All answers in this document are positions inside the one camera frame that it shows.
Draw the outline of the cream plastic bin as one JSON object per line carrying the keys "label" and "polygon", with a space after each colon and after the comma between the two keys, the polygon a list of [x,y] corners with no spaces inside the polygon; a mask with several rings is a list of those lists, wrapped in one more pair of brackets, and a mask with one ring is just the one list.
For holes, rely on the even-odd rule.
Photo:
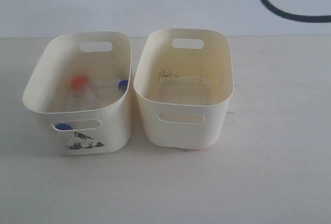
{"label": "cream plastic bin", "polygon": [[133,86],[153,144],[208,148],[220,136],[234,91],[229,42],[210,30],[155,31],[145,43]]}
{"label": "cream plastic bin", "polygon": [[[115,152],[124,147],[132,131],[130,38],[120,32],[64,34],[45,48],[23,93],[23,103],[66,155]],[[71,81],[85,77],[98,99],[92,110],[69,110]],[[95,86],[102,80],[128,80],[126,92],[107,96]],[[66,123],[72,130],[57,130]]]}

